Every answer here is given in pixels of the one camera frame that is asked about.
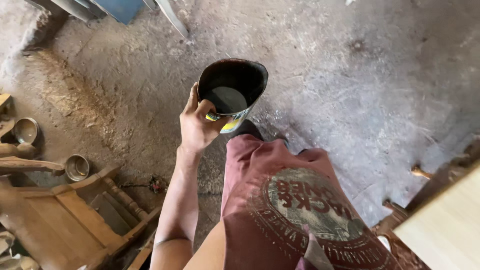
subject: concrete floor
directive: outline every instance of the concrete floor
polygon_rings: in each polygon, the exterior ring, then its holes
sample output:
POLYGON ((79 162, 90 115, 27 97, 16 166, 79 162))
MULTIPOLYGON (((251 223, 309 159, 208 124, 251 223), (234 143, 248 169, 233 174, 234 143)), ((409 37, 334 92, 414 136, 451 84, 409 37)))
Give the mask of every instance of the concrete floor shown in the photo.
MULTIPOLYGON (((10 33, 8 42, 20 43, 35 10, 5 2, 30 12, 17 13, 30 16, 10 33)), ((79 153, 97 168, 122 163, 121 183, 152 174, 168 180, 190 86, 208 64, 245 58, 270 73, 250 118, 266 138, 286 136, 292 153, 329 151, 347 196, 371 226, 389 213, 385 198, 405 206, 425 183, 409 173, 415 162, 434 171, 480 128, 479 1, 172 5, 188 39, 159 10, 144 8, 128 26, 109 17, 89 25, 70 18, 50 49, 0 54, 3 91, 15 97, 19 116, 34 117, 44 131, 43 159, 79 153)), ((227 140, 219 137, 200 165, 196 246, 219 220, 227 140)), ((163 200, 144 189, 127 192, 148 210, 163 200)))

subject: light wood panel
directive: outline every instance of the light wood panel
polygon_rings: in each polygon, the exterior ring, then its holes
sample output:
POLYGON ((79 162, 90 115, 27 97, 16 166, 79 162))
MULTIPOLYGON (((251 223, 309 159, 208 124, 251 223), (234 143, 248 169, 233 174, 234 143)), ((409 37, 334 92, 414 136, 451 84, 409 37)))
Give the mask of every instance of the light wood panel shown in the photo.
POLYGON ((421 207, 394 233, 432 270, 480 269, 480 166, 421 207))

